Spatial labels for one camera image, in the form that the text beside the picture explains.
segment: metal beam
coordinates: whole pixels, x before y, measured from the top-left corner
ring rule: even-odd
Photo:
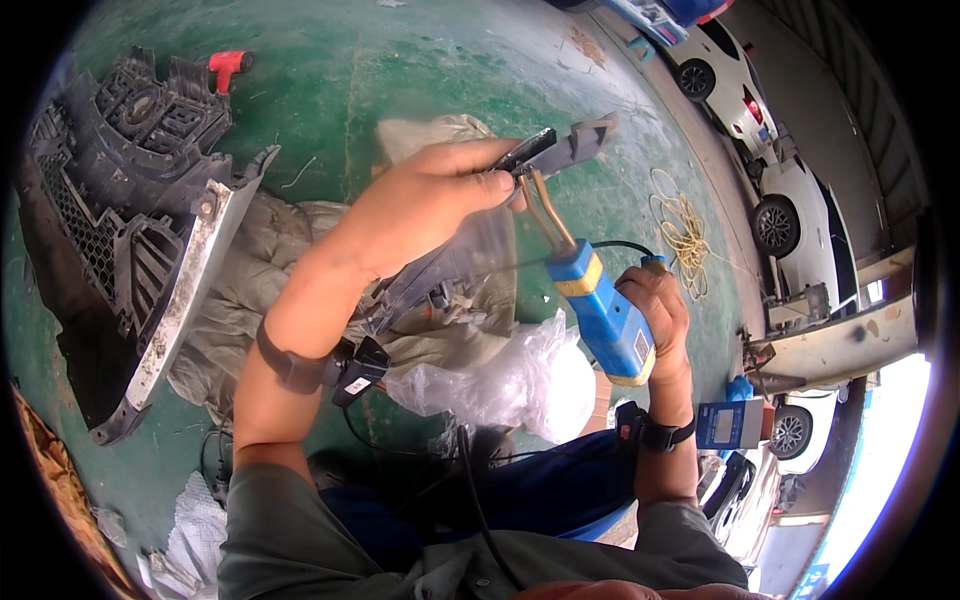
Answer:
[[[913,299],[905,296],[842,321],[751,342],[751,347],[757,356],[775,353],[759,371],[771,394],[847,381],[917,351]]]
[[[868,265],[862,269],[857,269],[857,281],[860,282],[861,286],[865,286],[868,283],[873,283],[874,281],[880,281],[889,276],[893,276],[903,269],[909,269],[913,265],[913,251],[914,247],[910,246],[909,248],[904,248],[900,252],[891,254],[890,256],[887,256],[886,258],[883,258],[872,265]]]

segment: green floor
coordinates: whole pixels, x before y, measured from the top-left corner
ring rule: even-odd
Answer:
[[[596,47],[584,43],[574,26]],[[708,223],[717,222],[695,158],[669,111],[588,15],[557,12],[539,0],[410,0],[398,9],[373,0],[112,2],[91,17],[74,48],[79,66],[99,79],[134,43],[156,50],[161,79],[171,54],[256,53],[252,72],[233,78],[235,124],[217,150],[243,165],[276,138],[283,149],[263,185],[288,201],[354,201],[379,161],[373,128],[382,118],[465,112],[498,135],[525,137],[544,126],[565,134],[570,123],[616,108],[621,128],[604,155],[548,182],[573,234],[636,240],[663,251],[647,204],[654,167],[673,176]],[[297,184],[281,189],[312,156],[317,160]],[[165,546],[174,498],[197,466],[209,418],[164,385],[128,440],[110,448],[94,445],[66,381],[58,324],[39,294],[25,299],[22,238],[18,223],[9,223],[3,325],[11,372],[24,397],[66,442],[91,502],[124,516],[130,543],[119,554],[135,569],[134,550]],[[516,223],[519,259],[544,255],[546,245],[527,217]],[[708,227],[708,242],[727,255],[719,228]],[[633,251],[600,252],[614,276],[639,259]],[[691,305],[687,343],[696,401],[723,394],[730,339],[741,325],[730,266],[713,261],[709,277],[709,297]],[[517,317],[538,323],[552,316],[557,296],[543,270],[524,270]],[[621,396],[646,399],[642,389],[615,389],[614,399]],[[435,420],[424,421],[382,395],[354,410],[384,444],[419,445],[439,431]],[[341,447],[359,460],[376,460],[328,410],[322,410],[307,446]],[[207,455],[213,466],[210,450],[212,445]]]

